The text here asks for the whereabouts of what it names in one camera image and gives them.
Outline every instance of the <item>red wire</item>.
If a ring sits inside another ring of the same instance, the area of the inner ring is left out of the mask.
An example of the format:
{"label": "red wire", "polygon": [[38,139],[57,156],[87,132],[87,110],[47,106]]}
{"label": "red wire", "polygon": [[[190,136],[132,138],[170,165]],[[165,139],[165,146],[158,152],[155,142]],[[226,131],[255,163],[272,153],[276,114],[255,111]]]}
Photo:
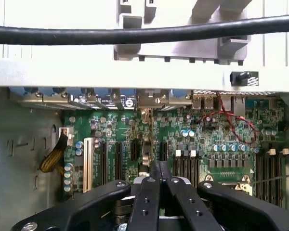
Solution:
{"label": "red wire", "polygon": [[[227,121],[228,121],[228,123],[229,123],[229,125],[230,125],[230,130],[232,131],[232,133],[236,136],[236,138],[237,138],[240,142],[245,143],[245,144],[252,144],[252,143],[256,142],[256,140],[257,140],[257,131],[256,131],[254,125],[253,125],[251,122],[247,121],[247,120],[246,120],[244,117],[242,117],[242,116],[236,116],[236,115],[233,114],[233,113],[226,112],[226,109],[225,109],[225,106],[224,106],[224,104],[223,104],[223,101],[222,101],[222,98],[221,98],[220,93],[217,92],[216,95],[217,95],[217,98],[218,98],[218,100],[219,100],[219,102],[220,102],[220,104],[221,104],[222,111],[212,112],[212,113],[209,114],[209,115],[204,115],[202,118],[200,118],[200,119],[197,121],[197,123],[199,123],[200,121],[202,121],[202,120],[203,120],[204,118],[206,118],[206,117],[211,117],[211,116],[213,116],[213,115],[215,115],[215,114],[218,114],[218,115],[224,114],[225,117],[226,117],[226,119],[227,119]],[[242,121],[244,121],[245,123],[247,123],[247,124],[251,127],[251,129],[252,129],[252,131],[253,131],[253,133],[254,133],[254,140],[253,140],[252,142],[244,141],[244,140],[237,134],[236,128],[235,128],[235,126],[233,125],[233,123],[232,123],[232,121],[231,121],[231,118],[230,118],[231,116],[235,117],[236,120],[242,120]]]}

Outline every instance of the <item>clamp jaw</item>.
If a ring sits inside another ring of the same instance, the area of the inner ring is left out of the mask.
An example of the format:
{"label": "clamp jaw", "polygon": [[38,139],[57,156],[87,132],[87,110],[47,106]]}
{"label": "clamp jaw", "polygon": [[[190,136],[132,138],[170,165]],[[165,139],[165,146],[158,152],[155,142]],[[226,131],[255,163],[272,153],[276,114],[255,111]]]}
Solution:
{"label": "clamp jaw", "polygon": [[214,181],[203,181],[196,189],[186,180],[172,177],[167,162],[153,162],[150,177],[132,188],[112,181],[26,218],[11,231],[113,231],[118,206],[130,208],[127,231],[289,231],[285,209]]}

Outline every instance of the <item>motherboard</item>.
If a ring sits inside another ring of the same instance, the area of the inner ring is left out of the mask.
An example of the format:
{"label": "motherboard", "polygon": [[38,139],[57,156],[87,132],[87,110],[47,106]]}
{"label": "motherboard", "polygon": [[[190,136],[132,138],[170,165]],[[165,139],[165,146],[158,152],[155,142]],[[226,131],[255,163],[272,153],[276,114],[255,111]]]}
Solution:
{"label": "motherboard", "polygon": [[289,154],[284,102],[244,99],[240,112],[245,120],[231,117],[235,135],[225,114],[212,113],[220,106],[211,100],[210,106],[202,102],[198,108],[168,111],[65,111],[61,129],[70,131],[65,194],[85,193],[117,179],[133,183],[148,176],[151,161],[161,160],[168,162],[173,176],[185,177],[193,186],[213,180],[283,206],[283,180],[269,179],[284,174]]}

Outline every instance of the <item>screw hole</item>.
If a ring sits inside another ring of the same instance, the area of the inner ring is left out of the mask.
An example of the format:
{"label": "screw hole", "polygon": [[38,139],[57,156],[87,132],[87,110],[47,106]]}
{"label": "screw hole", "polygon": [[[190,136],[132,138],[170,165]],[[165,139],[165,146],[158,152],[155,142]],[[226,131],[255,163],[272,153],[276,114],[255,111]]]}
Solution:
{"label": "screw hole", "polygon": [[147,215],[149,214],[149,212],[148,212],[148,210],[145,210],[145,209],[144,209],[144,210],[142,211],[142,214],[143,214],[143,216],[147,216]]}
{"label": "screw hole", "polygon": [[197,216],[202,216],[202,212],[200,212],[199,210],[196,211]]}

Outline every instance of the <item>beige slot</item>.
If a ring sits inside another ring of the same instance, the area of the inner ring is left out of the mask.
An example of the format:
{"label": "beige slot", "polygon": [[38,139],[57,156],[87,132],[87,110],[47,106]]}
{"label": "beige slot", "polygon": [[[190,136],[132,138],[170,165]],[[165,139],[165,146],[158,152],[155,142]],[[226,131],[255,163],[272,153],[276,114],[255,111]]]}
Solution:
{"label": "beige slot", "polygon": [[83,192],[86,193],[92,189],[93,180],[93,138],[84,139],[84,152],[83,152]]}

